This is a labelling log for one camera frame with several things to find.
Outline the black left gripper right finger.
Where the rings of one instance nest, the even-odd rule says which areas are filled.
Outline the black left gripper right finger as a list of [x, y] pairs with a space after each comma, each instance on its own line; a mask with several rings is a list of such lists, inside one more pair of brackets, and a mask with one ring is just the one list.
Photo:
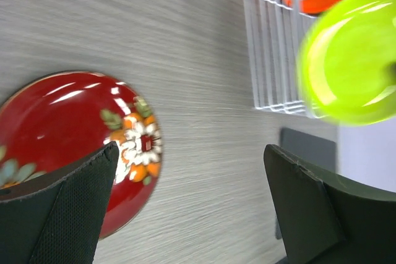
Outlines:
[[264, 165], [289, 263], [395, 263], [395, 193], [277, 145]]

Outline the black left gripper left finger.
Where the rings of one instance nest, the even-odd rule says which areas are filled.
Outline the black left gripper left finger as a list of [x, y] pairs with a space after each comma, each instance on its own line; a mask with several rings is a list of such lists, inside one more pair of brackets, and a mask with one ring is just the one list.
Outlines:
[[1, 263], [92, 263], [119, 149], [111, 142], [1, 190]]

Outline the red floral plate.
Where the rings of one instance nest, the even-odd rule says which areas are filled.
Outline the red floral plate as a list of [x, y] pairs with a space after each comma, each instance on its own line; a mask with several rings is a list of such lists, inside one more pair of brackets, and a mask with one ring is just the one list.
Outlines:
[[55, 171], [110, 142], [117, 144], [119, 156], [100, 233], [106, 238], [147, 203], [163, 157], [158, 121], [126, 82], [68, 71], [13, 94], [1, 105], [1, 187]]

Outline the lime green plate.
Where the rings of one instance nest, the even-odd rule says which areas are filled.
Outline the lime green plate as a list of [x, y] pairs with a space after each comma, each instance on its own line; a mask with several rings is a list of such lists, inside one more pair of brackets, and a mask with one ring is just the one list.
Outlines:
[[366, 126], [395, 116], [395, 0], [341, 0], [305, 34], [299, 89], [325, 121]]

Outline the black clipboard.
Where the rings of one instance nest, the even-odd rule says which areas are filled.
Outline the black clipboard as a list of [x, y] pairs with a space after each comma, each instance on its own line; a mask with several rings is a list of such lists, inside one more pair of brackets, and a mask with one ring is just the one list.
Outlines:
[[280, 147], [328, 171], [337, 171], [337, 144], [334, 141], [282, 127]]

